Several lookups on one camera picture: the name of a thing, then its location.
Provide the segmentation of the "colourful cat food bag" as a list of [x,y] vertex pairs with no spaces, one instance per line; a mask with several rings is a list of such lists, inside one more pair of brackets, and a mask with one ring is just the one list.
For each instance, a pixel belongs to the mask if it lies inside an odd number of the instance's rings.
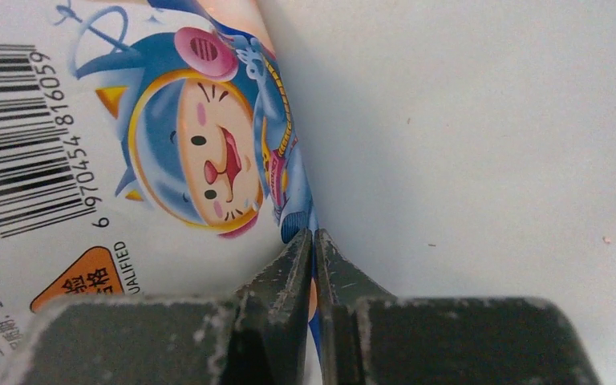
[[0,1],[0,375],[50,300],[226,292],[318,220],[256,1]]

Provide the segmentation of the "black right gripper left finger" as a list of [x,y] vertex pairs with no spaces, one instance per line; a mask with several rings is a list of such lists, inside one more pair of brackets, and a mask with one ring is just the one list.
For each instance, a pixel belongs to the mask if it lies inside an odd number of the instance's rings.
[[76,295],[34,317],[3,384],[300,384],[313,234],[232,294]]

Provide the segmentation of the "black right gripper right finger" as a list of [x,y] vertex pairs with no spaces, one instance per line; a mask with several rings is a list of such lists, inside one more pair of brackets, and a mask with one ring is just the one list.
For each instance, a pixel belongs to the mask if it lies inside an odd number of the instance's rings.
[[573,324],[538,297],[403,298],[314,235],[326,384],[597,384]]

